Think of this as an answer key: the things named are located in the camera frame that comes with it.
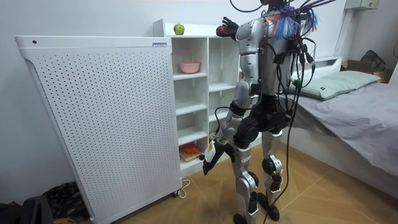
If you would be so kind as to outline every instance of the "humanoid robot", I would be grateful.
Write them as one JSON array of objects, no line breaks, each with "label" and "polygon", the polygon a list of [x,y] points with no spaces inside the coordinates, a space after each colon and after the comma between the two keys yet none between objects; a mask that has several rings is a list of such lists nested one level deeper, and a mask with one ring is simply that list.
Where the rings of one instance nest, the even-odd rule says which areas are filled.
[{"label": "humanoid robot", "polygon": [[[272,18],[275,15],[278,15],[279,19],[290,17],[300,24],[302,19],[306,19],[302,17],[302,14],[315,17],[310,6],[318,5],[306,6],[305,3],[301,8],[294,9],[286,0],[265,0],[261,3],[268,4],[269,9],[267,12],[263,11],[260,18],[239,26],[224,17],[222,28],[217,30],[218,36],[232,37],[236,41],[239,47],[240,67],[244,76],[236,84],[227,117],[219,122],[220,126],[214,140],[215,155],[203,161],[203,171],[207,175],[224,152],[231,158],[239,203],[239,214],[234,216],[234,223],[255,224],[256,213],[259,210],[257,203],[274,221],[280,218],[279,211],[274,206],[275,200],[281,193],[282,183],[282,163],[276,156],[276,150],[282,136],[282,129],[291,124],[295,111],[293,106],[290,109],[282,108],[278,94],[281,93],[281,86],[290,85],[295,60],[302,65],[305,59],[308,63],[313,62],[306,45],[302,42],[303,26],[298,25],[297,31],[290,37],[280,38],[279,36],[278,38],[275,36],[275,26],[280,26],[280,24]],[[312,29],[314,19],[307,20],[309,21],[312,22],[310,26]],[[300,80],[294,83],[298,92],[301,84]],[[249,108],[256,95],[259,96],[258,102]],[[244,118],[247,110],[251,110],[250,115]],[[251,158],[250,143],[258,137],[260,132],[262,133],[264,156],[262,168],[266,194],[256,192],[260,184],[259,179],[248,170]]]}]

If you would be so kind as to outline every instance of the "metal robot leg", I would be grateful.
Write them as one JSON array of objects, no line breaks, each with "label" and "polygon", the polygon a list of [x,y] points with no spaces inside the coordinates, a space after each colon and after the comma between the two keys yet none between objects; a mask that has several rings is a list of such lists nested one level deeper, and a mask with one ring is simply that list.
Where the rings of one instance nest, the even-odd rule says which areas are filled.
[{"label": "metal robot leg", "polygon": [[234,223],[255,224],[258,211],[256,189],[259,179],[254,173],[248,171],[251,148],[237,148],[236,151],[237,158],[232,166],[236,177],[239,214],[234,216]]},{"label": "metal robot leg", "polygon": [[262,133],[262,153],[264,155],[262,169],[264,170],[266,195],[259,193],[258,201],[273,221],[278,221],[280,218],[279,211],[273,203],[281,192],[282,163],[275,156],[281,136],[282,130],[280,129]]}]

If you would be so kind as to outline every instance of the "pillow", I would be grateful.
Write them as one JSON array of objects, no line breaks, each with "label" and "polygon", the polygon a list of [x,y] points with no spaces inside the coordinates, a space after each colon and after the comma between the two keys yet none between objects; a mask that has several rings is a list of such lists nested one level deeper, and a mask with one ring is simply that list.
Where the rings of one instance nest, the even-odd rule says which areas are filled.
[{"label": "pillow", "polygon": [[[378,81],[380,78],[362,72],[344,71],[313,79],[310,84],[301,89],[301,95],[318,100],[329,100],[340,94],[349,93]],[[290,85],[289,93],[295,92],[295,86]]]}]

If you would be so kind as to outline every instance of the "wooden floor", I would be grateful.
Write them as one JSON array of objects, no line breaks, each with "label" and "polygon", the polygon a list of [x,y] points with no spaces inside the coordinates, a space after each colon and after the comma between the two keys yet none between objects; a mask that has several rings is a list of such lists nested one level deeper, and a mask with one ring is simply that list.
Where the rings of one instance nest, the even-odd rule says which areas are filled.
[{"label": "wooden floor", "polygon": [[[278,157],[285,165],[285,145],[281,144]],[[398,200],[290,148],[290,183],[277,202],[281,218],[278,223],[398,223]],[[260,178],[258,192],[264,192],[261,146],[252,150],[249,170]],[[236,213],[234,175],[229,160],[220,162],[204,176],[197,172],[187,179],[187,197],[165,198],[119,220],[123,224],[232,224]],[[259,206],[257,223],[264,220]]]}]

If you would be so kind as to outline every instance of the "green apple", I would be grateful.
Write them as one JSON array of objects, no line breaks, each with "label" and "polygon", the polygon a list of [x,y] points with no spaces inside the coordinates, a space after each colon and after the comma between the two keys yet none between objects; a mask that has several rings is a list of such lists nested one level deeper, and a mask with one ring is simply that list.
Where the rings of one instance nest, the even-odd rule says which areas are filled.
[{"label": "green apple", "polygon": [[185,31],[185,28],[184,28],[183,25],[181,25],[181,24],[176,24],[176,25],[174,26],[174,33],[175,33],[175,35],[182,35],[182,34],[184,34],[184,31]]}]

